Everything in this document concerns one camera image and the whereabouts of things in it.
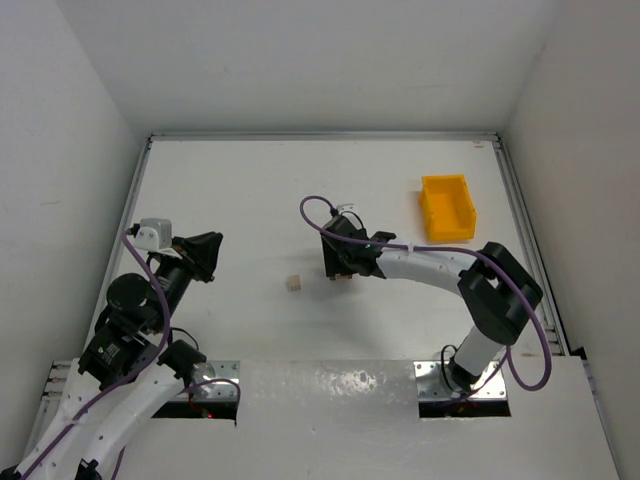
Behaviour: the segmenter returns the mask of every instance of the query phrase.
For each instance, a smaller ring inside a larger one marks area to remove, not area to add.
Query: purple cable
[[[124,449],[127,447],[122,447],[120,453],[118,454],[118,460],[116,461],[116,466],[113,469],[113,473],[111,474],[111,480],[116,480],[118,476],[118,472],[120,471],[120,465],[122,465],[122,458],[124,457]]]
[[[72,418],[73,423],[70,423],[69,425],[64,427],[62,431],[56,436],[56,438],[54,438],[53,441],[47,446],[47,448],[42,450],[42,453],[38,456],[38,458],[36,458],[36,460],[31,464],[31,466],[27,468],[24,471],[24,473],[22,473],[22,476],[20,477],[21,480],[26,480],[33,473],[36,467],[40,465],[40,463],[42,463],[42,460],[44,460],[47,457],[47,455],[49,455],[51,451],[60,443],[60,441],[65,437],[65,435],[69,433],[69,431],[75,425],[75,422],[78,421],[78,419],[80,419],[80,417],[82,417],[85,413],[87,413],[91,407],[93,407],[106,395],[113,392],[116,388],[129,383],[131,380],[136,378],[142,371],[144,371],[145,368],[151,365],[154,362],[154,360],[158,358],[158,355],[160,355],[160,352],[162,352],[162,349],[164,348],[164,346],[167,344],[167,341],[169,340],[169,334],[171,332],[171,325],[169,323],[171,321],[171,313],[169,311],[169,304],[167,303],[167,298],[164,295],[164,290],[162,290],[162,286],[160,285],[160,282],[158,282],[158,279],[151,271],[151,268],[145,263],[144,259],[140,256],[140,254],[136,251],[134,246],[131,245],[131,242],[129,242],[129,240],[127,239],[127,235],[129,235],[130,233],[131,233],[130,230],[125,230],[122,233],[122,236],[120,239],[122,240],[122,243],[124,244],[125,248],[129,251],[129,253],[131,253],[135,261],[138,263],[138,265],[140,265],[142,270],[144,270],[144,273],[149,278],[149,282],[151,283],[151,286],[155,290],[156,295],[158,296],[158,300],[160,300],[160,306],[162,307],[162,316],[164,318],[164,325],[162,326],[162,338],[160,340],[160,343],[158,344],[158,348],[156,349],[155,353],[151,355],[147,360],[142,362],[142,364],[136,370],[132,370],[131,372],[129,372],[129,374],[125,375],[114,384],[105,388],[102,392],[98,393],[95,397],[93,397],[91,400],[85,403],[82,406],[82,408],[80,408],[80,410],[78,410],[77,413],[73,416]]]
[[[398,243],[371,242],[369,240],[360,240],[360,239],[356,239],[356,238],[343,237],[342,235],[336,235],[335,233],[331,233],[331,232],[325,230],[324,228],[320,227],[319,225],[316,225],[315,223],[313,223],[311,221],[311,219],[305,213],[304,206],[310,200],[319,200],[321,202],[324,202],[329,206],[330,210],[334,210],[334,206],[328,199],[326,199],[325,197],[319,196],[319,195],[309,195],[309,196],[303,198],[302,201],[300,202],[300,215],[302,216],[303,220],[305,222],[307,222],[307,224],[311,228],[313,228],[314,230],[317,230],[322,235],[325,235],[325,236],[330,237],[330,238],[334,238],[336,240],[340,240],[342,242],[352,243],[352,244],[355,244],[355,245],[365,245],[365,246],[366,245],[373,245],[374,247],[380,247],[380,248],[395,248],[395,249],[398,249],[398,250],[409,250],[409,247],[407,245],[402,245],[402,244],[398,244]],[[471,255],[472,257],[477,258],[478,260],[480,260],[484,264],[486,264],[489,267],[491,267],[491,269],[500,277],[500,279],[504,283],[507,284],[507,286],[513,291],[513,293],[516,294],[516,296],[518,297],[518,300],[520,300],[520,302],[522,303],[522,306],[524,307],[525,311],[527,312],[527,315],[529,315],[529,317],[531,318],[531,321],[533,322],[533,326],[536,329],[536,333],[538,334],[538,338],[540,340],[540,345],[542,346],[542,353],[543,353],[543,356],[544,356],[544,373],[542,374],[542,378],[540,379],[540,381],[538,383],[536,383],[534,385],[528,385],[528,384],[524,383],[524,381],[522,380],[522,378],[520,377],[520,375],[516,371],[515,365],[513,364],[513,359],[511,358],[511,349],[507,346],[507,353],[505,354],[505,357],[506,357],[507,361],[509,362],[509,368],[511,370],[511,373],[513,374],[513,378],[515,379],[516,383],[518,385],[520,385],[520,387],[522,387],[524,390],[528,390],[530,392],[534,392],[534,391],[537,391],[537,390],[540,390],[541,388],[543,388],[547,384],[547,382],[549,381],[549,377],[551,376],[551,368],[552,368],[552,365],[551,365],[551,350],[549,349],[549,344],[547,343],[547,336],[546,336],[546,334],[544,332],[544,327],[540,323],[540,320],[538,320],[538,317],[537,317],[536,312],[534,311],[533,307],[531,306],[531,304],[529,303],[527,298],[524,296],[522,291],[520,291],[518,286],[514,283],[514,281],[511,280],[511,277],[509,277],[509,275],[507,275],[507,273],[504,270],[502,270],[500,268],[500,266],[496,262],[491,260],[489,257],[487,257],[486,255],[483,255],[480,252],[476,252],[475,250],[470,250],[468,248],[461,248],[461,247],[428,247],[428,246],[424,246],[424,245],[417,245],[417,246],[413,247],[413,250],[416,251],[416,252],[453,252],[453,253],[463,253],[463,254],[466,254],[466,255]]]

